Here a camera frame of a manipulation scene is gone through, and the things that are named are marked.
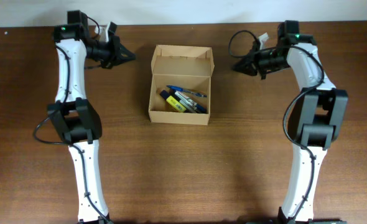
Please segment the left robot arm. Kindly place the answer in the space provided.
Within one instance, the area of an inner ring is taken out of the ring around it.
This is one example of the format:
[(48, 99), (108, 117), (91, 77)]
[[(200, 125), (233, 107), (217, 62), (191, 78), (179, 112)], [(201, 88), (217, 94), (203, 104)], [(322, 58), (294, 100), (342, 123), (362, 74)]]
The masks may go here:
[(47, 107), (62, 145), (72, 157), (78, 190), (79, 223), (111, 223), (103, 197), (98, 152), (102, 126), (85, 92), (85, 62), (99, 62), (100, 67), (115, 66), (135, 60), (116, 35), (117, 25), (110, 22), (104, 35), (92, 37), (88, 17), (80, 10), (67, 13), (67, 24), (56, 26), (53, 41), (58, 52), (59, 82), (55, 101)]

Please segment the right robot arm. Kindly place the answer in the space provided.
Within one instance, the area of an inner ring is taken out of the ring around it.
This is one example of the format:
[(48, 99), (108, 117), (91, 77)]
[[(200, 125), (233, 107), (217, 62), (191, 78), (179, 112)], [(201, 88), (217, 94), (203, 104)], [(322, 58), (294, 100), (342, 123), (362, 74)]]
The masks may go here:
[(317, 223), (314, 197), (324, 157), (338, 138), (348, 104), (346, 90), (328, 78), (312, 35), (301, 34), (299, 22), (286, 20), (277, 28), (277, 44), (267, 48), (267, 34), (255, 37), (248, 53), (236, 55), (236, 72), (262, 79), (292, 69), (300, 93), (288, 105), (282, 127), (293, 146), (289, 186), (277, 217), (268, 223)]

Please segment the blue whiteboard marker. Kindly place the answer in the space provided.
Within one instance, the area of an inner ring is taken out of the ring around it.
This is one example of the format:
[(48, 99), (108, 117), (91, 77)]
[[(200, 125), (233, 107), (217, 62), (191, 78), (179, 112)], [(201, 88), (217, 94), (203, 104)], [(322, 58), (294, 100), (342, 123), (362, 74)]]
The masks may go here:
[(183, 102), (191, 109), (193, 109), (196, 113), (207, 114), (207, 110), (202, 105), (192, 100), (190, 97), (184, 95), (181, 91), (175, 91), (174, 95), (177, 96), (180, 100), (183, 100)]

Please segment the black whiteboard marker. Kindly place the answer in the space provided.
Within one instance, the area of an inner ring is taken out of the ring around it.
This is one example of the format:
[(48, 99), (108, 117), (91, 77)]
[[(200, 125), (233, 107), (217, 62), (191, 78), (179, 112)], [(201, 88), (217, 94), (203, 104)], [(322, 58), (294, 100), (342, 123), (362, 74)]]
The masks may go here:
[(175, 94), (175, 91), (174, 90), (169, 90), (169, 93), (172, 95), (172, 97), (177, 100), (181, 105), (183, 105), (186, 110), (187, 110), (187, 113), (188, 112), (191, 112), (191, 113), (196, 113), (196, 111), (191, 108), (188, 104), (186, 104), (186, 102), (184, 102), (184, 100), (182, 100), (181, 98), (179, 98), (176, 94)]

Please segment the yellow highlighter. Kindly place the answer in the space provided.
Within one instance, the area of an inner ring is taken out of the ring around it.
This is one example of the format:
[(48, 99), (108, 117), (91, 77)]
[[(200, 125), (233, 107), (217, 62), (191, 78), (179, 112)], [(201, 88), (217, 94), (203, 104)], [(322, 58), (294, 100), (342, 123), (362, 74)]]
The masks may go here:
[(172, 95), (170, 95), (167, 91), (162, 90), (159, 95), (171, 106), (174, 110), (179, 113), (184, 113), (187, 109), (182, 105), (179, 101), (177, 101)]

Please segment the blue pen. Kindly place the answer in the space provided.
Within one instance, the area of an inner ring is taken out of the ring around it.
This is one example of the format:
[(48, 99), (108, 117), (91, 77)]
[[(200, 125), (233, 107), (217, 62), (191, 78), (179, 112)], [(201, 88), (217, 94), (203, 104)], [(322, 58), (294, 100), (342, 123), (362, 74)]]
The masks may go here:
[(179, 87), (179, 86), (166, 85), (166, 87), (170, 88), (172, 90), (175, 90), (175, 91), (181, 91), (181, 92), (189, 93), (191, 95), (195, 95), (195, 96), (201, 97), (201, 98), (206, 98), (207, 97), (206, 94), (203, 94), (203, 93), (200, 93), (200, 92), (197, 92), (197, 91), (193, 91), (193, 90), (189, 90), (189, 89), (186, 89), (186, 88), (182, 88), (182, 87)]

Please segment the cardboard box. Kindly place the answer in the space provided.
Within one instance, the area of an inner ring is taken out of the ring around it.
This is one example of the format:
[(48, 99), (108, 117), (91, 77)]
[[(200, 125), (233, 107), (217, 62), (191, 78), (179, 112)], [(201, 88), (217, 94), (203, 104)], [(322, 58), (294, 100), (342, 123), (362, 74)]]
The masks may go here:
[[(207, 125), (211, 113), (211, 78), (214, 71), (210, 47), (157, 45), (151, 61), (152, 83), (149, 116), (153, 123)], [(179, 112), (160, 95), (170, 93), (169, 86), (195, 93), (185, 95), (205, 108), (204, 113)]]

